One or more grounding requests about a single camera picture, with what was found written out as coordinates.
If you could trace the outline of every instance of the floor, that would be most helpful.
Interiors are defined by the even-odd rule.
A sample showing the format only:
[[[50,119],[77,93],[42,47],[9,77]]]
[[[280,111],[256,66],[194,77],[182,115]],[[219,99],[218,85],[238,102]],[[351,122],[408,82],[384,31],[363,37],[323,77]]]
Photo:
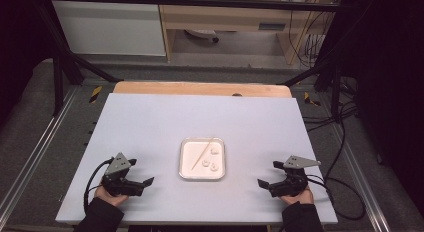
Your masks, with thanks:
[[[87,56],[108,73],[126,80],[162,81],[204,81],[276,84],[301,73],[308,63],[288,66],[273,34],[220,32],[217,44],[194,38],[180,31],[177,34],[175,50],[171,62],[164,58]],[[12,111],[8,122],[0,130],[1,167],[0,197],[9,198],[8,193],[20,172],[28,173],[28,181],[22,182],[21,194],[15,194],[15,203],[4,208],[13,212],[2,216],[3,231],[71,231],[68,225],[55,222],[60,201],[66,194],[73,174],[89,143],[91,132],[113,84],[83,71],[86,76],[82,86],[69,86],[75,97],[66,116],[52,137],[39,144],[49,123],[53,121],[54,89],[52,66],[47,61],[40,64],[28,85],[22,100]],[[313,89],[315,77],[291,87],[293,96],[298,99],[304,117],[328,117],[329,93],[318,93]],[[354,87],[354,81],[346,80]],[[95,103],[88,103],[97,86],[102,91]],[[305,92],[310,100],[305,102]],[[350,101],[352,95],[342,95],[341,102]],[[389,231],[424,231],[423,218],[418,214],[407,194],[389,166],[380,165],[377,154],[361,124],[360,116],[351,116],[344,121],[346,143],[344,148],[354,154],[368,185],[375,196],[379,209],[390,227]],[[306,123],[307,129],[318,124]],[[329,124],[309,132],[312,147],[322,162],[324,173],[330,167],[340,148],[340,126]],[[34,148],[42,147],[42,156],[36,158]],[[26,163],[36,161],[30,170]],[[332,177],[343,180],[352,187],[357,186],[355,176],[349,167],[349,156],[343,154],[336,163]],[[336,203],[334,207],[343,215],[356,217],[361,213],[361,203],[356,195],[338,183],[329,182]],[[365,215],[359,220],[349,220],[342,216],[336,225],[326,225],[327,231],[387,231],[378,230],[372,224],[372,216]]]

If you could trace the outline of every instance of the cable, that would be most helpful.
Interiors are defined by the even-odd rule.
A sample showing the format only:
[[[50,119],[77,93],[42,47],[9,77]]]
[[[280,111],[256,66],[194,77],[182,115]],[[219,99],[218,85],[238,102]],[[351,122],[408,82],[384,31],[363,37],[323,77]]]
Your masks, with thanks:
[[[340,184],[346,186],[348,189],[350,189],[359,198],[359,201],[360,201],[361,207],[362,207],[361,214],[359,216],[356,216],[356,217],[344,215],[341,212],[339,212],[336,209],[334,209],[334,211],[336,212],[336,214],[339,215],[340,217],[343,217],[343,218],[348,219],[348,220],[360,220],[360,219],[362,219],[365,216],[365,213],[366,213],[366,209],[365,209],[366,206],[365,206],[364,200],[362,199],[362,196],[358,193],[358,191],[356,191],[355,188],[353,188],[352,186],[346,184],[345,182],[343,182],[341,180],[338,180],[338,179],[335,179],[335,178],[331,178],[331,177],[327,177],[327,181],[328,180],[332,180],[332,181],[335,181],[337,183],[340,183]]]
[[[111,159],[108,159],[108,160],[105,160],[105,161],[103,161],[103,163],[101,163],[95,170],[94,170],[94,172],[93,172],[93,174],[91,175],[91,177],[90,177],[90,179],[88,180],[88,183],[87,183],[87,187],[85,188],[85,192],[84,192],[84,212],[87,214],[87,209],[88,209],[88,194],[90,193],[90,191],[92,190],[92,189],[94,189],[94,188],[97,188],[97,187],[99,187],[99,186],[97,186],[97,187],[94,187],[94,188],[91,188],[90,189],[90,185],[91,185],[91,182],[93,181],[93,178],[94,178],[94,176],[96,176],[96,174],[97,174],[97,172],[99,171],[99,169],[101,168],[101,167],[103,167],[103,165],[106,165],[106,164],[111,164],[112,163],[112,161],[113,161],[113,157],[111,158]]]
[[[305,47],[303,48],[303,56],[306,56],[306,57],[308,57],[308,58],[310,58],[308,55],[309,55],[309,50],[308,50],[308,48],[309,48],[309,41],[311,40],[311,35],[308,35],[308,39],[306,39],[306,42],[305,42]]]
[[[293,50],[294,50],[294,53],[296,54],[296,57],[299,59],[299,62],[300,62],[302,65],[304,65],[305,67],[308,67],[308,65],[307,65],[307,64],[305,64],[305,63],[307,63],[307,61],[302,60],[302,58],[300,57],[300,55],[299,55],[299,53],[297,52],[296,48],[294,47],[293,42],[291,41],[291,24],[292,24],[292,21],[293,21],[293,10],[290,10],[290,22],[289,22],[289,42],[290,42],[291,47],[292,47],[292,48],[293,48]]]
[[[318,181],[315,181],[315,180],[311,180],[311,179],[308,178],[308,181],[310,181],[312,183],[315,183],[315,184],[318,184],[318,185],[321,185],[322,187],[324,187],[326,189],[326,192],[327,192],[327,194],[328,194],[328,196],[330,198],[330,201],[333,204],[333,206],[335,205],[335,201],[334,201],[334,197],[333,197],[333,195],[331,193],[331,190],[326,186],[328,181],[335,181],[337,183],[340,183],[340,184],[344,185],[345,187],[347,187],[351,191],[353,191],[355,193],[355,195],[359,198],[359,201],[361,203],[362,209],[361,209],[360,215],[359,216],[348,216],[348,215],[345,215],[345,214],[341,213],[337,209],[334,209],[334,211],[336,212],[337,215],[339,215],[342,218],[345,218],[345,219],[348,219],[348,220],[354,220],[355,221],[355,220],[362,219],[365,216],[365,214],[366,214],[366,206],[365,206],[365,203],[364,203],[361,195],[352,186],[346,184],[345,182],[343,182],[341,180],[338,180],[338,179],[335,179],[335,178],[330,177],[330,173],[333,170],[336,162],[338,161],[338,159],[339,159],[339,157],[341,155],[341,152],[343,151],[343,147],[344,147],[344,143],[345,143],[345,139],[346,139],[346,130],[345,130],[345,126],[344,126],[344,123],[343,123],[343,119],[351,116],[352,114],[355,114],[356,111],[357,111],[356,106],[350,107],[350,108],[348,108],[348,109],[345,110],[345,107],[348,106],[348,105],[350,105],[350,104],[352,104],[352,103],[354,103],[354,102],[353,101],[349,101],[349,102],[345,103],[340,108],[340,113],[339,113],[340,118],[339,119],[340,119],[340,125],[342,127],[343,136],[342,136],[342,139],[341,139],[340,148],[337,151],[337,155],[334,158],[332,164],[330,165],[330,168],[328,169],[326,175],[324,176],[323,179],[321,179],[318,176],[314,176],[314,175],[307,175],[307,176],[314,176],[316,178],[319,178],[323,182],[323,183],[321,183],[321,182],[318,182]],[[320,126],[315,127],[313,129],[317,129],[317,128],[320,128],[320,127],[322,127],[324,125],[327,125],[327,124],[330,124],[330,123],[335,122],[335,118],[314,118],[314,117],[304,117],[304,118],[315,119],[315,120],[320,119],[320,121],[305,121],[305,123],[312,123],[312,124],[322,123]]]
[[[97,185],[97,186],[94,186],[94,187],[92,187],[91,189],[89,189],[89,190],[88,190],[88,192],[92,191],[93,189],[97,189],[97,188],[99,188],[100,186],[103,186],[103,185]]]
[[[315,21],[321,16],[321,15],[323,15],[324,14],[324,11],[322,11],[321,13],[319,13],[313,20],[312,20],[312,22],[309,24],[309,26],[308,26],[308,28],[306,29],[306,32],[305,32],[305,34],[306,33],[308,33],[308,31],[311,29],[311,27],[312,27],[312,25],[315,23]]]

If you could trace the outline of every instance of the white dish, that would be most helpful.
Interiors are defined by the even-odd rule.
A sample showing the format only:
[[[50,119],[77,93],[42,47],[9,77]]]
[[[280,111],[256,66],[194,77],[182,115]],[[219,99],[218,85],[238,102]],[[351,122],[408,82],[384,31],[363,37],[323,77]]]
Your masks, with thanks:
[[[180,175],[189,180],[218,180],[225,175],[224,142],[216,137],[181,143]]]

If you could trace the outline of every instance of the black metal pole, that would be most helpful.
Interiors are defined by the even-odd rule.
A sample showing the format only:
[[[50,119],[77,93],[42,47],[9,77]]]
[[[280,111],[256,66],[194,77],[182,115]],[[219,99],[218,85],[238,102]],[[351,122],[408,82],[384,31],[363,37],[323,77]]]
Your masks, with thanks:
[[[315,67],[310,68],[309,70],[301,73],[300,75],[295,76],[294,78],[291,78],[287,80],[286,82],[279,83],[277,85],[285,85],[287,87],[290,87],[292,85],[295,85],[296,83],[308,78],[311,75],[320,73],[323,69],[327,68],[329,65],[328,62],[321,62],[320,64],[316,65]]]
[[[55,45],[54,52],[57,56],[61,58],[61,68],[68,76],[69,82],[72,84],[81,84],[84,80],[81,72],[79,71],[76,64],[70,60],[67,56],[66,49],[68,48],[66,42],[63,41],[61,34],[58,32],[55,23],[52,21],[49,12],[46,9],[44,1],[42,0],[33,0],[33,6],[41,21],[44,22],[44,25],[48,29],[48,32],[53,40]]]
[[[95,73],[96,75],[102,77],[103,79],[109,81],[109,82],[119,82],[123,81],[123,79],[118,79],[113,77],[112,75],[104,72],[103,70],[97,68],[96,66],[92,65],[88,61],[84,60],[83,58],[79,57],[78,55],[74,54],[72,51],[68,51],[69,56],[77,62],[82,67],[90,70],[91,72]]]
[[[119,4],[154,4],[154,5],[184,5],[206,7],[251,8],[292,11],[323,11],[352,12],[355,6],[338,4],[316,4],[284,1],[262,0],[57,0],[75,2],[119,3]]]

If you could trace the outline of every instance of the black cable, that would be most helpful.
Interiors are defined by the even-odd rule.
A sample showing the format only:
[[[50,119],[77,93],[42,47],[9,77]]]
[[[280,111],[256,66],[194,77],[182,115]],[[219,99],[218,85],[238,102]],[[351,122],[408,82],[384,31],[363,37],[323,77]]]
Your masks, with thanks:
[[[350,186],[350,185],[346,184],[345,182],[343,182],[343,181],[341,181],[341,180],[338,180],[338,179],[335,179],[335,178],[331,178],[331,177],[327,177],[326,182],[327,182],[328,180],[335,181],[335,182],[340,183],[340,184],[342,184],[342,185],[346,186],[347,188],[349,188],[349,189],[350,189],[353,193],[355,193],[355,194],[356,194],[356,196],[359,198],[359,201],[360,201],[360,203],[361,203],[361,207],[362,207],[361,214],[360,214],[359,216],[356,216],[356,217],[352,217],[352,216],[344,215],[344,214],[342,214],[341,212],[339,212],[339,211],[337,211],[336,209],[334,209],[334,211],[336,212],[336,214],[337,214],[337,215],[339,215],[340,217],[343,217],[343,218],[348,219],[348,220],[360,220],[360,219],[362,219],[362,218],[365,216],[365,213],[366,213],[366,209],[365,209],[365,208],[366,208],[366,206],[365,206],[365,202],[364,202],[364,200],[362,199],[362,196],[358,193],[358,191],[356,191],[356,189],[355,189],[355,188],[353,188],[352,186]]]
[[[303,48],[303,56],[309,57],[309,53],[308,53],[308,48],[309,48],[309,41],[311,40],[311,35],[308,35],[308,39],[306,39],[305,42],[305,47]]]
[[[346,119],[346,118],[348,118],[352,115],[355,115],[356,113],[357,113],[357,108],[352,107],[352,108],[349,108],[349,111],[345,112],[344,114],[341,114],[340,118]],[[336,121],[335,118],[328,118],[328,119],[322,120],[322,121],[305,121],[305,124],[321,124],[319,126],[316,126],[316,127],[313,127],[313,128],[310,128],[310,129],[307,130],[307,132],[311,132],[313,130],[319,129],[319,128],[324,127],[326,125],[329,125],[329,124],[331,124],[335,121]]]
[[[317,16],[316,16],[313,20],[312,20],[312,22],[309,24],[308,28],[306,29],[305,34],[306,34],[306,33],[308,33],[308,31],[311,29],[312,25],[315,23],[315,21],[318,19],[318,17],[320,17],[323,13],[324,13],[324,12],[319,13],[319,14],[318,14],[318,15],[317,15]],[[309,47],[308,49],[306,49],[306,48],[305,48],[305,53],[306,53],[306,52],[308,52],[308,54],[309,54],[309,65],[310,65],[310,67],[312,67],[312,66],[311,66],[310,57],[311,57],[311,55],[312,55],[312,50],[313,50],[313,48],[314,48],[314,47],[316,47],[316,46],[317,46],[317,45],[316,45],[316,44],[314,44],[314,43],[312,42],[311,47]]]
[[[321,178],[321,177],[319,177],[319,176],[316,176],[316,175],[306,175],[307,177],[315,177],[315,178],[317,178],[317,179],[319,179],[319,180],[321,180],[322,181],[322,183],[324,183],[324,179],[323,178]]]
[[[318,182],[318,181],[316,181],[316,180],[312,180],[312,179],[309,179],[308,178],[308,181],[309,182],[311,182],[311,183],[314,183],[314,184],[317,184],[317,185],[320,185],[320,186],[322,186],[325,190],[326,190],[326,192],[327,192],[327,194],[328,194],[328,197],[330,198],[330,202],[331,202],[331,204],[332,205],[334,205],[334,197],[333,197],[333,194],[331,193],[331,190],[325,185],[325,183],[321,183],[321,182]]]
[[[329,119],[330,117],[308,117],[302,116],[303,119]]]
[[[92,191],[93,189],[97,189],[97,188],[99,188],[100,186],[103,186],[103,185],[97,185],[97,186],[94,186],[94,187],[92,187],[91,189],[89,189],[89,190],[88,190],[88,192]]]
[[[103,163],[101,163],[95,170],[94,170],[94,172],[93,172],[93,174],[91,175],[91,177],[90,177],[90,179],[88,180],[88,183],[87,183],[87,187],[85,188],[85,192],[84,192],[84,212],[87,214],[87,209],[88,209],[88,194],[90,193],[90,190],[91,189],[93,189],[93,188],[91,188],[90,189],[90,185],[91,185],[91,182],[93,181],[93,178],[94,178],[94,176],[96,176],[96,174],[97,174],[97,172],[99,171],[99,169],[101,168],[101,167],[103,167],[103,165],[106,165],[106,164],[110,164],[110,163],[112,163],[112,161],[113,161],[113,157],[111,158],[111,159],[108,159],[108,160],[105,160]]]
[[[293,43],[292,43],[292,41],[291,41],[291,23],[292,23],[292,20],[293,20],[293,10],[290,10],[290,22],[289,22],[289,42],[290,42],[291,47],[292,47],[292,48],[293,48],[293,50],[294,50],[294,53],[296,54],[296,57],[299,59],[299,62],[300,62],[303,66],[308,67],[308,65],[307,65],[307,64],[305,64],[305,63],[307,63],[307,61],[302,60],[302,58],[300,57],[299,53],[297,52],[296,48],[294,47],[294,45],[293,45]]]
[[[333,17],[334,13],[328,13],[328,12],[321,12],[320,14],[318,14],[317,17],[315,17],[315,19],[312,21],[312,23],[309,25],[308,29],[306,30],[306,32],[309,31],[309,29],[311,28],[311,26],[315,23],[315,20],[320,17],[322,15],[322,19],[323,19],[323,31],[321,35],[314,35],[313,39],[312,39],[312,46],[310,46],[310,48],[308,49],[308,51],[310,51],[309,54],[309,58],[311,58],[311,56],[313,55],[314,57],[316,57],[318,55],[318,47],[319,45],[322,43],[322,40],[324,38],[325,32],[327,31],[328,28],[328,24],[330,21],[330,18]]]
[[[330,175],[331,171],[333,170],[334,165],[336,164],[337,160],[339,159],[340,155],[342,154],[344,143],[345,143],[345,140],[346,140],[346,130],[345,130],[344,123],[343,123],[343,116],[341,116],[341,115],[343,114],[343,109],[345,108],[345,106],[347,106],[351,103],[353,103],[353,102],[351,101],[351,102],[344,104],[340,109],[340,113],[339,113],[340,114],[340,126],[342,127],[342,134],[343,134],[342,139],[341,139],[342,141],[341,141],[341,144],[340,144],[340,149],[339,149],[339,151],[337,151],[336,158],[333,160],[333,163],[331,164],[326,175],[324,176],[324,181],[327,181],[327,178]]]

